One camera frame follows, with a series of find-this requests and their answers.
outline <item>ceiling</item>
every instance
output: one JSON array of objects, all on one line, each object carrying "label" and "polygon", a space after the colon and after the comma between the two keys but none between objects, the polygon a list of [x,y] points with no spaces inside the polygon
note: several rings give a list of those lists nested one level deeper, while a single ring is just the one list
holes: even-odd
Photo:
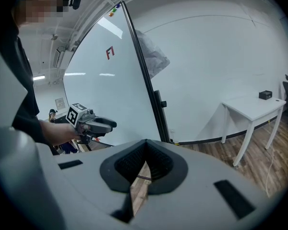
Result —
[{"label": "ceiling", "polygon": [[62,13],[53,13],[43,23],[26,25],[19,37],[29,59],[34,76],[45,75],[35,86],[56,84],[62,80],[64,70],[53,67],[56,50],[75,50],[91,26],[121,0],[81,0],[79,9],[71,7]]}]

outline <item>person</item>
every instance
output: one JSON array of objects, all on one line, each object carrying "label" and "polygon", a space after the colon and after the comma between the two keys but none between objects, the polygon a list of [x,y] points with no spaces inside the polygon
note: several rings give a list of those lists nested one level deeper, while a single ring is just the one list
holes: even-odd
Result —
[{"label": "person", "polygon": [[0,53],[27,90],[12,126],[27,133],[35,142],[48,145],[54,155],[58,155],[58,152],[53,146],[80,137],[71,124],[54,124],[36,117],[39,109],[33,89],[33,74],[18,34],[21,26],[42,22],[54,9],[62,5],[63,0],[17,0],[12,10],[0,8],[0,17],[4,21],[0,25]]},{"label": "person", "polygon": [[[56,116],[56,113],[58,111],[54,110],[54,109],[50,109],[49,111],[49,118],[48,118],[48,121],[50,123],[55,123],[55,116]],[[65,152],[65,154],[70,154],[70,152],[72,153],[77,153],[78,150],[76,148],[73,147],[72,145],[72,141],[68,141],[68,142],[65,142],[63,144],[60,144],[60,147],[62,148],[62,150]]]}]

